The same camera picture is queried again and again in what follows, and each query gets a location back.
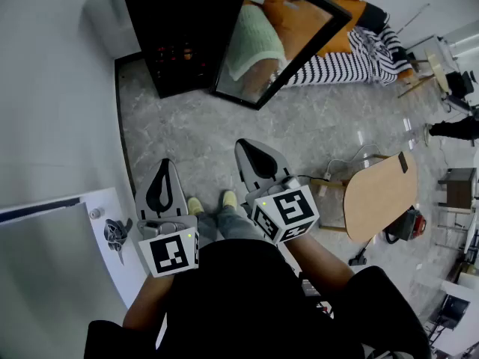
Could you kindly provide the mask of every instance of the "white cube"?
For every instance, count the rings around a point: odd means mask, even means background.
[[[196,227],[139,242],[154,277],[197,269],[200,235]]]
[[[251,219],[276,245],[307,233],[320,218],[308,186],[254,200]]]

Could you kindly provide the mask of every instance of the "power strip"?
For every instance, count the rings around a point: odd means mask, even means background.
[[[324,173],[323,175],[323,179],[326,180],[326,181],[329,181],[329,179],[331,178],[331,174],[330,173]],[[320,197],[324,197],[326,195],[326,190],[328,189],[328,186],[326,185],[321,185],[320,186],[320,189],[318,190],[318,195]]]

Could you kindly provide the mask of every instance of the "black and white striped cushion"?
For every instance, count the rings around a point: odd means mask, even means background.
[[[351,53],[328,53],[324,58],[315,55],[284,86],[344,82],[387,85],[395,81],[400,72],[411,68],[407,60],[394,60],[393,54],[401,48],[401,43],[389,25],[379,34],[355,27],[348,32],[348,39]]]

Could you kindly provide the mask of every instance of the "marble floor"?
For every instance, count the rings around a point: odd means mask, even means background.
[[[160,99],[143,61],[119,70],[120,111],[132,178],[138,187],[144,175],[160,159],[170,158],[187,196],[197,196],[207,211],[214,211],[222,190],[233,188],[243,200],[234,158],[238,138],[252,138],[284,154],[295,174],[321,177],[331,159],[361,155],[395,154],[411,150],[418,166],[417,205],[427,219],[425,234],[410,242],[389,245],[378,235],[366,251],[368,265],[382,267],[425,320],[441,299],[439,290],[456,253],[434,242],[459,245],[461,235],[435,228],[438,224],[437,179],[453,167],[458,150],[472,153],[465,141],[434,139],[424,143],[425,122],[452,118],[441,105],[439,89],[432,81],[409,95],[401,82],[387,87],[348,84],[280,90],[260,111],[193,91]],[[333,162],[333,178],[348,177],[364,163]],[[329,189],[324,197],[312,188],[324,224],[342,225],[341,193]],[[342,260],[360,250],[344,233],[314,230],[314,237]]]

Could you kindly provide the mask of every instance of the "sneaker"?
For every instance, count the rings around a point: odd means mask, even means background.
[[[204,212],[203,205],[196,197],[191,197],[188,200],[188,214],[190,215],[198,215],[201,212]]]
[[[237,195],[234,194],[234,191],[227,190],[223,194],[223,207],[225,206],[231,206],[233,209],[237,209],[238,207],[238,201],[237,201]]]
[[[433,126],[430,123],[427,123],[424,125],[424,142],[426,143],[426,146],[429,146],[429,143],[431,141],[431,134],[429,133],[430,129]]]

